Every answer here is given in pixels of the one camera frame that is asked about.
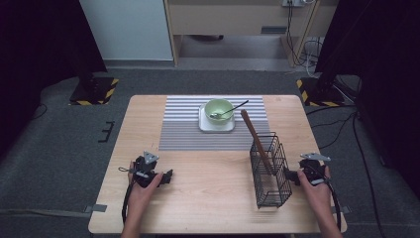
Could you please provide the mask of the pale green bowl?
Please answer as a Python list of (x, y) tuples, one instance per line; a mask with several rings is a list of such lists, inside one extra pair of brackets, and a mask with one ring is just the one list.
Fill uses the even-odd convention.
[(225, 125), (233, 118), (233, 104), (224, 98), (209, 100), (204, 105), (206, 119), (214, 125)]

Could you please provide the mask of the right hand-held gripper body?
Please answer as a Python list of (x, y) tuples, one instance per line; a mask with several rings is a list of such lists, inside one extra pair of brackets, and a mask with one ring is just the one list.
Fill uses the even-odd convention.
[(327, 180), (325, 176), (326, 166), (322, 165), (321, 162), (330, 162), (330, 157), (326, 157), (315, 152), (301, 154), (300, 157), (302, 160), (299, 162), (299, 166), (312, 185), (317, 185)]

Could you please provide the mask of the white square plate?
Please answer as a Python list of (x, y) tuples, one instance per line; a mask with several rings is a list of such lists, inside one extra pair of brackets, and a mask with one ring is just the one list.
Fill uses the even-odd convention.
[(203, 132), (208, 133), (228, 133), (235, 128), (235, 116), (227, 120), (225, 124), (212, 124), (205, 114), (205, 105), (199, 107), (198, 127)]

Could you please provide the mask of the black stand with striped base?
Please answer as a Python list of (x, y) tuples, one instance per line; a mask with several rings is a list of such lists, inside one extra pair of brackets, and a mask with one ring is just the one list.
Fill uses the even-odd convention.
[(71, 105), (107, 104), (119, 80), (109, 76), (96, 76), (85, 65), (76, 64), (74, 70), (79, 79), (69, 102)]
[(302, 77), (296, 84), (306, 106), (342, 106), (345, 99), (334, 82), (334, 76), (322, 73), (319, 78)]

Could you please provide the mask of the light wooden desk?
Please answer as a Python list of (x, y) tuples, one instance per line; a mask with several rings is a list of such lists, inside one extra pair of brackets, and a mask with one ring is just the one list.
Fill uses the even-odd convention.
[(163, 0), (173, 59), (184, 36), (278, 35), (297, 66), (307, 39), (326, 36), (340, 0), (304, 1), (282, 7), (282, 0)]

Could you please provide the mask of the person's left hand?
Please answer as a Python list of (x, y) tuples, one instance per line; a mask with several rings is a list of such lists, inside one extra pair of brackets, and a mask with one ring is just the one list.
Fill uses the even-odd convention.
[(156, 174), (147, 187), (141, 187), (136, 181), (133, 182), (131, 193), (128, 198), (128, 214), (133, 213), (140, 215), (146, 210), (155, 190), (160, 184), (162, 176), (163, 173)]

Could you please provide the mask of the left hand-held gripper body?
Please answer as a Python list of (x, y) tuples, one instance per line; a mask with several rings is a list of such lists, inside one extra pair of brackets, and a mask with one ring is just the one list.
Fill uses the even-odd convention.
[(133, 179), (141, 187), (147, 187), (156, 176), (155, 167), (158, 163), (159, 156), (144, 151), (134, 163)]

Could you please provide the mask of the black wire basket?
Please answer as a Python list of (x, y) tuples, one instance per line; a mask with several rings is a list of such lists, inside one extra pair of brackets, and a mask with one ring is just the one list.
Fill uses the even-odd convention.
[(275, 132), (258, 133), (258, 138), (260, 144), (250, 148), (257, 207), (281, 207), (292, 195), (286, 155)]

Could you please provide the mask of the bundle of brown chopsticks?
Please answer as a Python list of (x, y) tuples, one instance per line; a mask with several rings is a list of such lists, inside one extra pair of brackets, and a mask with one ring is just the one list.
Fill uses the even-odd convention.
[(266, 171), (268, 172), (269, 175), (274, 175), (274, 173), (273, 173), (274, 170), (273, 170), (273, 168), (272, 168), (272, 166), (271, 166), (271, 164), (268, 160), (268, 156), (265, 153), (265, 150), (263, 148), (263, 144), (262, 144), (262, 142), (261, 142), (261, 140), (258, 136), (258, 133), (256, 132), (256, 130), (254, 128), (254, 125), (253, 125), (253, 123), (252, 123), (252, 121), (249, 117), (249, 114), (248, 114), (247, 110), (242, 109), (241, 110), (241, 116), (242, 116), (244, 122), (246, 123), (251, 135), (253, 136), (255, 145), (258, 149), (258, 152), (260, 153), (260, 157), (261, 157), (261, 160), (264, 164), (264, 167), (265, 167)]

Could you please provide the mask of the black curtain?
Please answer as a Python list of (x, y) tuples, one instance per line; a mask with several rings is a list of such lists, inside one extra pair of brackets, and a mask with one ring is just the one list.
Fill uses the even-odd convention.
[(44, 88), (106, 69), (80, 0), (0, 0), (0, 159), (29, 123)]
[(339, 0), (316, 70), (362, 80), (357, 105), (420, 199), (420, 0)]

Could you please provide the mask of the person's right hand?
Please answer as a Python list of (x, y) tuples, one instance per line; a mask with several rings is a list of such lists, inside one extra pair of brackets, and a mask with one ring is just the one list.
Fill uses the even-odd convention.
[(323, 182), (312, 185), (307, 179), (306, 174), (299, 170), (297, 172), (301, 187), (303, 188), (308, 202), (317, 216), (331, 215), (331, 191)]

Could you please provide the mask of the grey striped placemat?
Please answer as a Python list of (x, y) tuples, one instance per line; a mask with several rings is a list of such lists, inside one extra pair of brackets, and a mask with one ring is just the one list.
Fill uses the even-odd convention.
[[(208, 133), (199, 129), (199, 107), (216, 97), (227, 99), (233, 105), (248, 100), (234, 111), (233, 131)], [(253, 137), (241, 116), (242, 109), (247, 110), (258, 133), (270, 132), (261, 95), (170, 95), (166, 98), (158, 148), (161, 151), (247, 151)]]

